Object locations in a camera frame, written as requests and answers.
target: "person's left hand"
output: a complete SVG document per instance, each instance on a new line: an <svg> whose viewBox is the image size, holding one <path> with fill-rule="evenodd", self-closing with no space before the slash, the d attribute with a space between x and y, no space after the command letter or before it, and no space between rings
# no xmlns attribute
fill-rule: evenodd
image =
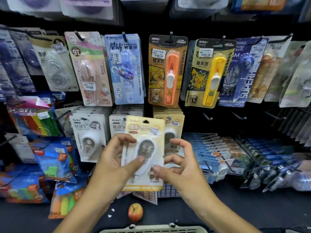
<svg viewBox="0 0 311 233"><path fill-rule="evenodd" d="M116 134L112 137L106 148L100 155L92 178L87 186L86 192L93 193L91 196L103 208L109 206L116 196L122 191L128 179L145 162L145 157L138 156L125 166L120 166L123 144L125 142L136 143L136 139L130 134Z"/></svg>

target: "hand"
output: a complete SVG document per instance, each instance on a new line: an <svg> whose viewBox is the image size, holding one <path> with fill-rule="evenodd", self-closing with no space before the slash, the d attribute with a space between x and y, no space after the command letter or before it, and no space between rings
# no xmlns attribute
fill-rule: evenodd
<svg viewBox="0 0 311 233"><path fill-rule="evenodd" d="M106 148L100 155L95 171L86 191L94 192L95 200L103 207L109 206L116 196L122 191L126 182L145 162L145 157L138 156L125 166L120 166L123 144L125 142L136 143L136 139L130 134L116 134L112 137Z"/></svg>
<svg viewBox="0 0 311 233"><path fill-rule="evenodd" d="M170 142L174 145L180 145L184 149L185 157L171 154L164 157L164 164L174 162L180 165L180 168L171 167L168 169L154 166L154 173L172 184L188 206L200 217L203 203L218 200L218 198L208 185L194 157L191 144L183 139L171 139Z"/></svg>

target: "person's right hand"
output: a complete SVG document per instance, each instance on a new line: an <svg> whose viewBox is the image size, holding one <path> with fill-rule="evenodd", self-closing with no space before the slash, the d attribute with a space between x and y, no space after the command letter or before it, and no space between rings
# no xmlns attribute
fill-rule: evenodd
<svg viewBox="0 0 311 233"><path fill-rule="evenodd" d="M171 139L174 145L180 145L184 149L185 157L171 154L164 157L164 164L173 162L180 165L178 167L164 168L154 166L154 173L164 181L172 184L195 213L200 216L202 207L208 201L216 201L218 198L209 187L202 170L196 161L192 145L183 139Z"/></svg>

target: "forearm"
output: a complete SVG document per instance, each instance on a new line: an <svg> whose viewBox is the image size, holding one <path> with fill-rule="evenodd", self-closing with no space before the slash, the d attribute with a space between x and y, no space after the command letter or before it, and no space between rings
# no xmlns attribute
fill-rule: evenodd
<svg viewBox="0 0 311 233"><path fill-rule="evenodd" d="M109 204L99 204L94 196L93 188L87 187L75 206L53 233L91 232L100 217L109 208Z"/></svg>
<svg viewBox="0 0 311 233"><path fill-rule="evenodd" d="M198 216L217 233L260 233L252 224L245 221L217 197L206 200Z"/></svg>

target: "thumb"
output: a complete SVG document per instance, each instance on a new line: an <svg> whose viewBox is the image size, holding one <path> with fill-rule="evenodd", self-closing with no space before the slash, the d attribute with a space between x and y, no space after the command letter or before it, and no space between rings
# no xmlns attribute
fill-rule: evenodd
<svg viewBox="0 0 311 233"><path fill-rule="evenodd" d="M168 168L161 167L156 165L153 167L153 172L162 180L169 182L173 186L177 187L180 182L181 176L177 173L174 173Z"/></svg>
<svg viewBox="0 0 311 233"><path fill-rule="evenodd" d="M127 171L127 178L132 177L134 173L137 172L137 170L144 164L145 160L144 156L137 156L136 159L123 166L123 168Z"/></svg>

